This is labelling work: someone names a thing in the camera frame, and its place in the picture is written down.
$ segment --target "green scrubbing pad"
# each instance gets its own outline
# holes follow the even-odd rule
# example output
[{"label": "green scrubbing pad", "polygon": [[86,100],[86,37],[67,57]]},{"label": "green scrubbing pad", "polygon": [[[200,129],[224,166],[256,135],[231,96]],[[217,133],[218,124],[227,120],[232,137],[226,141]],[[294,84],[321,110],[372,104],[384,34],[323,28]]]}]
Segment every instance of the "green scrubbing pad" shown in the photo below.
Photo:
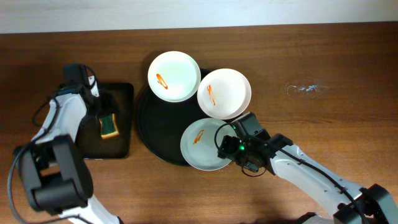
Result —
[{"label": "green scrubbing pad", "polygon": [[119,135],[118,127],[116,126],[116,118],[114,114],[106,115],[99,119],[101,123],[101,138],[108,139]]}]

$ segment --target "white plate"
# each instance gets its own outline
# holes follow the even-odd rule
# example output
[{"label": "white plate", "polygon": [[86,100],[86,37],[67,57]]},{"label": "white plate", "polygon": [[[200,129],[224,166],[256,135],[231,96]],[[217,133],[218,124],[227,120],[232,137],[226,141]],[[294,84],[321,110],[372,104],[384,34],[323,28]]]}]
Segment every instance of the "white plate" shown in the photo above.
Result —
[{"label": "white plate", "polygon": [[[217,148],[214,144],[216,130],[223,124],[225,122],[219,119],[204,118],[192,123],[184,131],[180,143],[181,153],[191,166],[200,170],[213,171],[221,169],[231,162],[229,159],[217,157]],[[217,134],[219,146],[225,135],[236,137],[236,133],[231,126],[224,126]]]},{"label": "white plate", "polygon": [[148,69],[151,90],[160,99],[181,102],[198,90],[200,69],[191,56],[182,52],[166,52],[159,55]]},{"label": "white plate", "polygon": [[200,83],[198,103],[208,116],[231,119],[249,105],[251,87],[242,73],[228,68],[209,73]]}]

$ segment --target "round black tray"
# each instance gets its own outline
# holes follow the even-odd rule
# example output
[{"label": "round black tray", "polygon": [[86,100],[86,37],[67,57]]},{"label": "round black tray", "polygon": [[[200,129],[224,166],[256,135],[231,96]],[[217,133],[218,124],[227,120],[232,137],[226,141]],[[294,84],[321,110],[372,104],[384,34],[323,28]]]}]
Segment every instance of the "round black tray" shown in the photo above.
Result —
[{"label": "round black tray", "polygon": [[[210,73],[200,69],[201,78]],[[209,118],[199,107],[197,94],[179,102],[169,103],[147,87],[139,100],[137,128],[145,146],[157,157],[175,165],[189,166],[181,154],[183,132],[193,122]]]}]

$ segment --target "white wall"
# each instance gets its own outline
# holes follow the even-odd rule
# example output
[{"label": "white wall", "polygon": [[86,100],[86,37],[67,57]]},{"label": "white wall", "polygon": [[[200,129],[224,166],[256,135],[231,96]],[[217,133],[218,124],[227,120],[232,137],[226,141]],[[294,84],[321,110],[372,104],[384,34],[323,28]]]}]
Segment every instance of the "white wall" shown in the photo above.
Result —
[{"label": "white wall", "polygon": [[398,0],[0,0],[0,33],[398,21]]}]

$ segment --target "orange food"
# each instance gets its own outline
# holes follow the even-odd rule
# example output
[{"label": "orange food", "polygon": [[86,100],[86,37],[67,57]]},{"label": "orange food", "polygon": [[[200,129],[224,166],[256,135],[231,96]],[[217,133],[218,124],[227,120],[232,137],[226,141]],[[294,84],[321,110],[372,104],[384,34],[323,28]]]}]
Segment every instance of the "orange food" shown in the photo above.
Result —
[{"label": "orange food", "polygon": [[205,130],[200,130],[197,137],[195,138],[193,144],[198,143],[198,141],[200,141],[201,136],[203,135],[203,133],[205,132]]},{"label": "orange food", "polygon": [[169,87],[167,86],[166,82],[164,81],[164,79],[162,78],[162,76],[160,74],[156,74],[157,77],[157,83],[161,84],[166,90],[169,89]]},{"label": "orange food", "polygon": [[213,90],[211,89],[211,85],[207,86],[207,92],[209,93],[210,100],[213,102],[213,106],[216,106],[216,98],[214,97]]}]

